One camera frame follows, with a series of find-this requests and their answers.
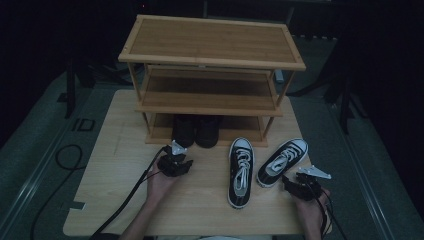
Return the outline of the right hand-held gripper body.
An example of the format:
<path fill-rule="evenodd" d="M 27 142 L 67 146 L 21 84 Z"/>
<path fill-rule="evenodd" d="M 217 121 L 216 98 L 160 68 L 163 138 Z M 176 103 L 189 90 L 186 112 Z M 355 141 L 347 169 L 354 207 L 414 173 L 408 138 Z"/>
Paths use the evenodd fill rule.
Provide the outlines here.
<path fill-rule="evenodd" d="M 331 179 L 332 176 L 314 165 L 306 168 L 300 167 L 296 172 L 295 181 L 287 182 L 287 191 L 305 201 L 316 199 L 323 192 L 318 178 Z"/>

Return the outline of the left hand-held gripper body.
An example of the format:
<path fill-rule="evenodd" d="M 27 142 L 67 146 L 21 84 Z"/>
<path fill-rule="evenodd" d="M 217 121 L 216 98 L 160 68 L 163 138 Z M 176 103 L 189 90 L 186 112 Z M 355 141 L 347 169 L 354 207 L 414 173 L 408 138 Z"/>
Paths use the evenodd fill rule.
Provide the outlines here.
<path fill-rule="evenodd" d="M 186 161 L 187 149 L 175 140 L 164 147 L 165 155 L 161 156 L 157 166 L 168 177 L 177 177 L 189 172 L 193 161 Z"/>

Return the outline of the black knit shoe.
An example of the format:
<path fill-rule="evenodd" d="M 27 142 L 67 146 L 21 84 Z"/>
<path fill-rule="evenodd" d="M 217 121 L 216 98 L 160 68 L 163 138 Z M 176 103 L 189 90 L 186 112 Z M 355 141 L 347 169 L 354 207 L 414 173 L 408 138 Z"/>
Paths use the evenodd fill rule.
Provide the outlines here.
<path fill-rule="evenodd" d="M 195 127 L 191 116 L 174 116 L 172 139 L 185 148 L 193 145 L 195 139 Z"/>
<path fill-rule="evenodd" d="M 197 121 L 195 142 L 202 148 L 214 147 L 219 139 L 220 117 L 202 115 Z"/>

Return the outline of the black canvas sneaker white sole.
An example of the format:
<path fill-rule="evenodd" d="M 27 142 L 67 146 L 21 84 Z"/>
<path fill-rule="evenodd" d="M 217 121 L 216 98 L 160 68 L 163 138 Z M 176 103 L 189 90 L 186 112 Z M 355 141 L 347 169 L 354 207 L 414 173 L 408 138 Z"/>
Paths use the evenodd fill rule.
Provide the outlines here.
<path fill-rule="evenodd" d="M 308 153 L 303 139 L 291 139 L 282 143 L 259 169 L 256 180 L 261 187 L 269 188 L 290 168 L 301 162 Z"/>
<path fill-rule="evenodd" d="M 251 143 L 242 137 L 235 139 L 229 151 L 228 201 L 235 209 L 244 208 L 250 199 L 255 155 Z"/>

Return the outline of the wooden shoe rack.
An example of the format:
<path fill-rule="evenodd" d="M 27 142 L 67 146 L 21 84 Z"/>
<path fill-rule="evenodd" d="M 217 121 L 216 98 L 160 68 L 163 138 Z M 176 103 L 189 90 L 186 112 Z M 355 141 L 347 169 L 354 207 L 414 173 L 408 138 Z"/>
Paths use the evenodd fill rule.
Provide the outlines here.
<path fill-rule="evenodd" d="M 246 137 L 267 146 L 274 121 L 283 116 L 285 91 L 277 71 L 306 66 L 284 24 L 140 15 L 119 55 L 134 79 L 146 142 L 167 144 L 176 114 L 218 115 L 218 143 Z"/>

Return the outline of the person's left hand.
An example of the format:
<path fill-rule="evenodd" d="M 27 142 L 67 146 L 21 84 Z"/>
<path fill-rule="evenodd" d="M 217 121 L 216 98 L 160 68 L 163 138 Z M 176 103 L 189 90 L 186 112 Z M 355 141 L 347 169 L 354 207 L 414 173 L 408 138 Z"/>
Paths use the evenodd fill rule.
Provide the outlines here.
<path fill-rule="evenodd" d="M 154 165 L 148 173 L 147 197 L 145 205 L 148 208 L 156 208 L 178 182 L 179 177 L 168 177 L 163 174 L 157 165 Z"/>

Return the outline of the dark metal stand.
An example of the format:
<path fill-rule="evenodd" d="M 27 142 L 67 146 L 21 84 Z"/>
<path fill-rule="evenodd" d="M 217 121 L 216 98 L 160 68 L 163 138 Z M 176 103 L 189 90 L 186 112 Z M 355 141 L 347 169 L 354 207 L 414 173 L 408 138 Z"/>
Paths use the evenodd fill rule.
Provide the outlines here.
<path fill-rule="evenodd" d="M 75 109 L 75 73 L 74 73 L 74 64 L 73 59 L 70 59 L 67 63 L 67 85 L 66 85 L 66 104 L 67 104 L 67 110 L 65 118 L 69 119 L 73 111 Z"/>

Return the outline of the metal rail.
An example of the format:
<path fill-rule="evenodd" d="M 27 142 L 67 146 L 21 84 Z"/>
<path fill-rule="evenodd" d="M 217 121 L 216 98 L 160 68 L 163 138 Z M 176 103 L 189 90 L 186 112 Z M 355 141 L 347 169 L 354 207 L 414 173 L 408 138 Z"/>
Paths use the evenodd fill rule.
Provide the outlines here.
<path fill-rule="evenodd" d="M 76 106 L 65 118 L 66 105 L 42 98 L 0 150 L 0 240 L 6 240 L 32 200 L 54 152 L 76 119 L 92 90 L 76 95 Z"/>
<path fill-rule="evenodd" d="M 366 176 L 364 168 L 360 162 L 359 156 L 357 155 L 351 138 L 344 132 L 339 123 L 338 118 L 338 107 L 335 104 L 326 105 L 333 123 L 342 138 L 342 142 L 347 148 L 347 153 L 351 164 L 353 165 L 353 172 L 356 176 L 359 187 L 361 189 L 364 201 L 367 205 L 368 211 L 374 222 L 376 230 L 378 232 L 380 240 L 394 240 L 393 232 L 387 222 L 384 212 L 382 211 L 379 200 L 377 199 L 374 190 Z"/>

